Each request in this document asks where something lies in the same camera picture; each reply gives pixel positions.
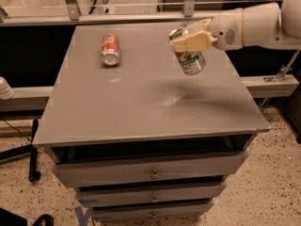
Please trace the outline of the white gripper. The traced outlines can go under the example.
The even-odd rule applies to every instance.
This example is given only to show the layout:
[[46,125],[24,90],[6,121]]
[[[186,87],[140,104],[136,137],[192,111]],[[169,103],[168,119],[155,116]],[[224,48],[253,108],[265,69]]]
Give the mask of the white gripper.
[[222,51],[243,47],[243,9],[224,10],[213,19],[203,19],[186,26],[189,31],[198,31],[171,41],[174,52],[205,51],[212,45]]

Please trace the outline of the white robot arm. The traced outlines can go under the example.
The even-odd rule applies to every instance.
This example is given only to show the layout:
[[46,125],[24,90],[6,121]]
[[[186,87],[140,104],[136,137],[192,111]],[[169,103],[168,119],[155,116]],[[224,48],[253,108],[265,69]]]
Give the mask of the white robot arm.
[[175,52],[205,51],[211,46],[222,51],[250,46],[297,50],[301,47],[301,0],[224,10],[187,28],[169,43]]

